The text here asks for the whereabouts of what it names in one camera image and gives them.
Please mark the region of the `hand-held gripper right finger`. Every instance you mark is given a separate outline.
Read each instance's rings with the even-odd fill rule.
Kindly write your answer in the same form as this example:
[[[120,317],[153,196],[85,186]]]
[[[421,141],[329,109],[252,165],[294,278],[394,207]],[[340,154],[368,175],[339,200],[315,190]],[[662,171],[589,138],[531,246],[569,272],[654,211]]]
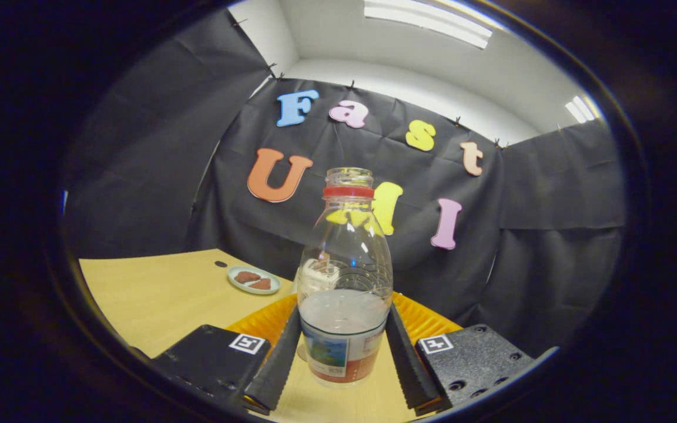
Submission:
[[[535,361],[491,327],[462,327],[400,293],[393,293],[385,331],[407,407],[415,412],[470,406]]]

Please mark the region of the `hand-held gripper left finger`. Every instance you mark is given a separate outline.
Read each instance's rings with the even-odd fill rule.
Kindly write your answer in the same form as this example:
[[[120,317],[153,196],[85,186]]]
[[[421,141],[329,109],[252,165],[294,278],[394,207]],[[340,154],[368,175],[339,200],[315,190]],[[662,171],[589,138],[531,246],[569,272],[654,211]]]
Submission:
[[[202,401],[268,415],[279,406],[300,334],[290,295],[229,327],[203,324],[150,363]]]

